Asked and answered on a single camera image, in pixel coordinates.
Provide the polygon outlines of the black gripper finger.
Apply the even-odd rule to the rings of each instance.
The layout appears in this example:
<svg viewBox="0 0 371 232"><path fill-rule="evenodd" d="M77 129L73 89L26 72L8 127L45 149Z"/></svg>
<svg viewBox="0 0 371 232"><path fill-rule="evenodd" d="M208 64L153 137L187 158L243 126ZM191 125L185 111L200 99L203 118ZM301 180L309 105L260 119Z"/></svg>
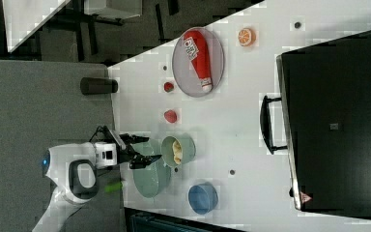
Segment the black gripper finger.
<svg viewBox="0 0 371 232"><path fill-rule="evenodd" d="M152 163L158 161L161 155L143 156L135 155L129 162L130 169L144 169Z"/></svg>
<svg viewBox="0 0 371 232"><path fill-rule="evenodd" d="M128 144L137 144L137 143L143 143L143 142L148 142L148 141L149 141L149 137L146 137L146 136L129 134L127 137Z"/></svg>

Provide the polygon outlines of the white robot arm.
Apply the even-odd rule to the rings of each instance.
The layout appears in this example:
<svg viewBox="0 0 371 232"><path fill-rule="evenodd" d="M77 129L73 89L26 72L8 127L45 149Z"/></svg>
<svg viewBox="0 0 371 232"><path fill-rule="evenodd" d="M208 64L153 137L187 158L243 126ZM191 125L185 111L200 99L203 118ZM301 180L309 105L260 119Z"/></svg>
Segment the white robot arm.
<svg viewBox="0 0 371 232"><path fill-rule="evenodd" d="M98 171L128 163L131 169L144 169L160 159L144 156L133 149L147 142L145 136L119 134L106 130L102 141L92 140L49 148L43 158L43 175L55 189L50 203L32 232L60 232L70 216L99 192Z"/></svg>

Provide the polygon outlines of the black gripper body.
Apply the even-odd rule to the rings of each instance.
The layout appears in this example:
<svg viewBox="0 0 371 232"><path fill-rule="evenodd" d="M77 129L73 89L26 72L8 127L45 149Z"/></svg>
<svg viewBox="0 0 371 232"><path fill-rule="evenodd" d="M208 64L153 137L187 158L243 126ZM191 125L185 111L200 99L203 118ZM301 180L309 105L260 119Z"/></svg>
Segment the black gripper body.
<svg viewBox="0 0 371 232"><path fill-rule="evenodd" d="M133 137L128 133L120 134L117 138L117 144L119 146L117 152L117 161L119 163L130 162L135 156L136 151L131 146Z"/></svg>

